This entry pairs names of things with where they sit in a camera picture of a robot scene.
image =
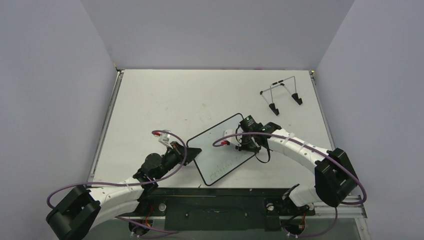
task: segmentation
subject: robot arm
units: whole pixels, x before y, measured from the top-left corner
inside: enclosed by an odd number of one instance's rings
[[[202,151],[187,147],[187,155],[184,156],[183,146],[169,142],[172,133],[155,135],[166,146],[165,154],[149,154],[132,177],[120,183],[107,183],[110,186],[106,187],[84,186],[104,185],[102,182],[75,184],[55,207],[52,206],[46,221],[60,240],[82,240],[98,224],[134,212],[140,201],[158,187],[154,180],[170,177],[171,174],[164,175],[178,164],[189,164]]]
[[[295,137],[293,133],[287,132],[273,122],[266,125],[256,123],[252,116],[242,120],[240,127],[244,132],[241,142],[236,136],[232,136],[228,138],[228,144],[234,144],[239,151],[257,153],[261,147],[264,147],[267,150],[284,154],[315,175],[314,182],[309,185],[292,187],[291,191],[287,193],[289,200],[297,207],[316,202],[324,202],[331,207],[337,207],[357,186],[357,183],[351,177],[325,157],[329,156],[336,160],[358,178],[343,150],[336,148],[331,151],[314,146]],[[226,132],[228,133],[226,135],[229,136],[234,131],[227,130]]]

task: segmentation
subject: white wall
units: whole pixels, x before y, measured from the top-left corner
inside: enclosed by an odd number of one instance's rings
[[[120,69],[315,69],[353,2],[82,0]]]
[[[424,2],[356,0],[316,70],[373,239],[423,239]]]
[[[1,1],[0,33],[0,238],[54,240],[46,197],[87,179],[117,72],[79,0]]]

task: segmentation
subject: purple cable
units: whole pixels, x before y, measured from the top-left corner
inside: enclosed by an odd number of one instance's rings
[[[102,182],[102,181],[87,181],[87,182],[80,182],[80,183],[70,184],[70,185],[67,185],[67,186],[61,187],[61,188],[59,188],[59,189],[57,189],[57,190],[53,191],[52,193],[50,193],[50,194],[47,196],[47,206],[48,206],[49,208],[51,208],[51,209],[54,209],[55,207],[54,207],[54,206],[52,205],[52,203],[50,202],[50,200],[52,199],[53,195],[57,194],[57,193],[58,193],[58,192],[60,192],[60,191],[65,190],[65,189],[73,188],[73,187],[80,186],[80,185],[104,185],[104,186],[113,186],[113,187],[142,186],[142,185],[152,184],[152,183],[156,183],[156,182],[159,182],[159,181],[162,181],[162,180],[168,179],[168,178],[170,178],[172,175],[176,174],[176,173],[177,173],[177,172],[178,172],[178,171],[179,171],[179,170],[180,170],[180,169],[184,166],[184,163],[186,162],[186,159],[187,159],[187,145],[186,145],[186,143],[185,143],[185,142],[184,142],[184,141],[183,141],[183,140],[182,140],[179,136],[177,136],[177,135],[175,135],[174,133],[169,132],[169,131],[164,131],[164,130],[154,130],[154,131],[152,131],[151,133],[152,133],[152,134],[154,134],[154,133],[164,133],[164,134],[169,134],[169,135],[171,135],[171,136],[175,137],[176,139],[178,139],[178,140],[181,142],[182,146],[184,147],[184,157],[183,157],[183,159],[182,159],[182,161],[181,161],[180,165],[178,166],[178,168],[177,168],[175,171],[171,172],[169,175],[164,176],[164,177],[162,177],[162,178],[160,178],[160,179],[156,179],[156,180],[152,180],[152,181],[139,182],[139,183],[122,184],[122,183],[112,183],[112,182]]]
[[[276,135],[276,134],[271,134],[271,133],[266,133],[266,132],[240,132],[240,133],[235,133],[235,134],[230,134],[224,137],[221,137],[220,139],[214,141],[212,143],[212,146],[214,147],[221,147],[222,144],[217,145],[218,142],[231,138],[231,137],[236,137],[236,136],[242,136],[242,135],[261,135],[261,136],[267,136],[267,137],[274,137],[274,138],[278,138],[278,139],[286,139],[287,137],[285,136],[281,136],[281,135]],[[355,202],[344,202],[342,201],[341,203],[344,205],[358,205],[358,204],[363,204],[365,203],[365,201],[367,200],[367,193],[365,192],[365,188],[362,185],[362,183],[359,181],[358,178],[356,178],[350,171],[348,171],[345,167],[343,167],[342,165],[340,165],[340,163],[338,163],[336,160],[334,160],[332,157],[328,156],[327,154],[318,151],[317,149],[308,146],[308,145],[304,145],[303,142],[300,142],[298,140],[295,140],[293,138],[289,138],[288,139],[290,142],[293,142],[295,144],[298,144],[300,146],[305,147],[306,149],[309,149],[311,151],[314,151],[316,153],[318,153],[319,155],[323,156],[324,158],[328,159],[330,162],[332,162],[333,164],[335,164],[338,168],[340,168],[344,173],[346,173],[351,179],[353,179],[353,181],[359,186],[360,190],[362,191],[362,195],[363,198],[359,201],[355,201]]]
[[[131,230],[131,232],[132,233],[136,233],[136,230],[138,228],[140,228],[140,227],[141,226],[135,226],[135,227],[133,227],[132,230]],[[166,237],[166,236],[169,236],[169,235],[172,235],[172,234],[174,234],[174,233],[165,233],[165,234],[162,234],[162,235],[154,235],[154,236],[139,235],[139,238],[141,238],[141,239],[158,239],[158,238]]]
[[[120,220],[127,221],[129,223],[135,224],[135,225],[137,225],[139,227],[142,227],[142,228],[145,228],[145,229],[150,229],[150,230],[153,230],[153,231],[156,231],[156,232],[165,233],[165,234],[168,234],[168,235],[177,234],[178,233],[178,231],[168,231],[168,230],[163,230],[163,229],[159,229],[159,228],[154,228],[154,227],[151,227],[151,226],[147,226],[147,225],[141,224],[139,222],[136,222],[134,220],[131,220],[131,219],[128,219],[128,218],[125,218],[125,217],[121,217],[121,216],[116,216],[115,218],[120,219]]]
[[[334,226],[336,225],[336,223],[337,223],[337,218],[338,218],[338,216],[339,216],[339,213],[337,212],[337,208],[335,207],[334,208],[334,210],[335,210],[335,217],[334,217],[334,221],[332,222],[332,224],[331,224],[331,226],[330,227],[328,227],[327,229],[325,229],[324,231],[322,231],[322,232],[320,232],[320,233],[311,233],[311,234],[305,234],[305,235],[295,235],[295,234],[292,234],[292,233],[289,233],[289,235],[290,236],[292,236],[292,237],[296,237],[296,238],[312,238],[312,237],[319,237],[319,236],[321,236],[321,235],[324,235],[324,234],[326,234],[326,233],[328,233],[331,229],[333,229],[334,228]],[[287,231],[287,229],[285,229],[284,228],[284,224],[281,226],[282,227],[282,229],[284,229],[284,231],[286,231],[287,233],[289,232],[289,231]]]

